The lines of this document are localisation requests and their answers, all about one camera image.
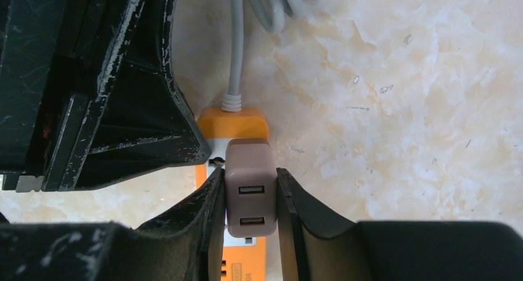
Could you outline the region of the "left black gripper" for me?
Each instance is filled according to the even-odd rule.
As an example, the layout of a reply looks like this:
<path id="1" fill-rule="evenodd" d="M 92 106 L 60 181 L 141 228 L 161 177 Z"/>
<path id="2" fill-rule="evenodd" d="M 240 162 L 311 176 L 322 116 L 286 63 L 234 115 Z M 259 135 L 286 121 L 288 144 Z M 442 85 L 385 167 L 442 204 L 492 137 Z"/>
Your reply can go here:
<path id="1" fill-rule="evenodd" d="M 101 189 L 203 163 L 171 61 L 177 0 L 1 0 L 1 174 Z"/>

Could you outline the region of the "orange power strip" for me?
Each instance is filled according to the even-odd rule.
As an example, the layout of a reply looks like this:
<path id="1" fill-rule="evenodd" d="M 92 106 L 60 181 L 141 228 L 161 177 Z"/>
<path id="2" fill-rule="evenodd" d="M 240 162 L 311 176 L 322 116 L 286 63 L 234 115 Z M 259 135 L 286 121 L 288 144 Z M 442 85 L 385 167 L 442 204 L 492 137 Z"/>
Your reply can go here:
<path id="1" fill-rule="evenodd" d="M 301 18 L 305 0 L 249 0 L 257 19 L 269 33 L 283 30 L 286 17 Z M 241 70 L 244 55 L 243 0 L 231 0 L 231 66 L 229 84 L 219 107 L 206 108 L 197 120 L 210 143 L 208 161 L 196 167 L 196 183 L 202 185 L 214 170 L 225 168 L 226 148 L 233 139 L 260 138 L 269 142 L 270 130 L 263 112 L 245 107 L 241 96 Z M 236 238 L 228 232 L 225 195 L 223 257 L 221 280 L 265 280 L 266 238 Z"/>

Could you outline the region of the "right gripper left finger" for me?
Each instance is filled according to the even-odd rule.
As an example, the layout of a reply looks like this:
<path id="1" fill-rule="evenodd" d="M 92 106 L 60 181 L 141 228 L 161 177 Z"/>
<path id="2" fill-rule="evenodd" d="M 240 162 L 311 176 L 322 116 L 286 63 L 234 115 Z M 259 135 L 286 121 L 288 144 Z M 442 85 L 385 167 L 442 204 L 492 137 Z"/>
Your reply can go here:
<path id="1" fill-rule="evenodd" d="M 219 280 L 224 171 L 130 229 L 117 222 L 1 224 L 2 280 Z"/>

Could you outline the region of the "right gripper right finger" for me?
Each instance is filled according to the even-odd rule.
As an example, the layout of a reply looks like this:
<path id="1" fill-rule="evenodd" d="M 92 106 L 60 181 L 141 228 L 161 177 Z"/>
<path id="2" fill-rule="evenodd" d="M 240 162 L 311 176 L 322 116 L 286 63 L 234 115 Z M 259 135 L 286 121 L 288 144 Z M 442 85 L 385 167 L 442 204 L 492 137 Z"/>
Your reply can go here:
<path id="1" fill-rule="evenodd" d="M 522 237 L 485 221 L 353 222 L 278 169 L 284 280 L 521 280 Z"/>

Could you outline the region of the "pink brown charger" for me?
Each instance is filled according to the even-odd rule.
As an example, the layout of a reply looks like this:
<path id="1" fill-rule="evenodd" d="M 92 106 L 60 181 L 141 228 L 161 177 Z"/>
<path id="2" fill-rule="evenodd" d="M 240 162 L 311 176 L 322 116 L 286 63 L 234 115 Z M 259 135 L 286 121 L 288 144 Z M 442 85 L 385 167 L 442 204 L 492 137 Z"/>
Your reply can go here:
<path id="1" fill-rule="evenodd" d="M 228 232 L 236 238 L 271 235 L 277 226 L 277 171 L 266 139 L 233 139 L 224 183 Z"/>

